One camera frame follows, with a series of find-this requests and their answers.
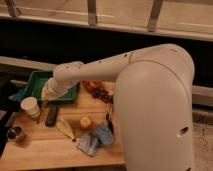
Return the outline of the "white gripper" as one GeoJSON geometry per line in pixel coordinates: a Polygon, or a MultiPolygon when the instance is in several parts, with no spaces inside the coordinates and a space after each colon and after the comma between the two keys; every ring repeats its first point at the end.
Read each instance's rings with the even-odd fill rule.
{"type": "Polygon", "coordinates": [[[50,78],[41,91],[41,101],[57,99],[65,95],[73,86],[73,82],[57,82],[54,78],[50,78]]]}

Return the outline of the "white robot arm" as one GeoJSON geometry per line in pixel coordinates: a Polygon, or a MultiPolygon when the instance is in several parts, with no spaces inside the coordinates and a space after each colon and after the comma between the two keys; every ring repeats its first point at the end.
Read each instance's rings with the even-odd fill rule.
{"type": "Polygon", "coordinates": [[[87,64],[61,64],[42,98],[58,98],[82,80],[113,82],[127,171],[194,171],[194,72],[184,48],[161,44],[87,64]]]}

